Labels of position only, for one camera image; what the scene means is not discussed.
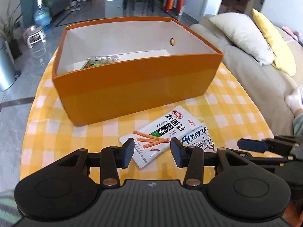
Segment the cartoon man illustration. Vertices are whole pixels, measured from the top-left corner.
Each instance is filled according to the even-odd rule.
[[[214,142],[212,141],[212,139],[210,138],[210,136],[208,134],[206,134],[205,132],[202,132],[203,134],[203,139],[205,141],[205,143],[207,144],[207,148],[212,149],[213,151],[215,151],[214,149]]]

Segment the blue water bottle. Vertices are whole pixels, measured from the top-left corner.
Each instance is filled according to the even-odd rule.
[[[42,0],[37,0],[38,10],[34,14],[36,26],[43,26],[43,30],[47,31],[51,28],[51,15],[49,9],[43,6]]]

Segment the beige couch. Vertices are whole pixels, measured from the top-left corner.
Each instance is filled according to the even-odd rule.
[[[293,113],[284,98],[298,85],[303,85],[303,47],[287,33],[277,28],[294,54],[297,73],[290,77],[272,65],[260,66],[258,62],[231,42],[224,33],[204,16],[191,29],[220,49],[222,63],[245,89],[256,104],[274,135],[293,135]]]

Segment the black pot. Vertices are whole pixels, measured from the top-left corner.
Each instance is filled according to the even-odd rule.
[[[12,53],[14,60],[22,55],[22,53],[20,52],[19,46],[18,46],[17,39],[14,39],[9,43],[9,49]]]

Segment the red chili pepper illustration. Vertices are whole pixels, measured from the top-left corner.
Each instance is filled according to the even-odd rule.
[[[157,148],[152,148],[150,151],[159,151],[159,152],[161,152],[159,149],[157,149]]]

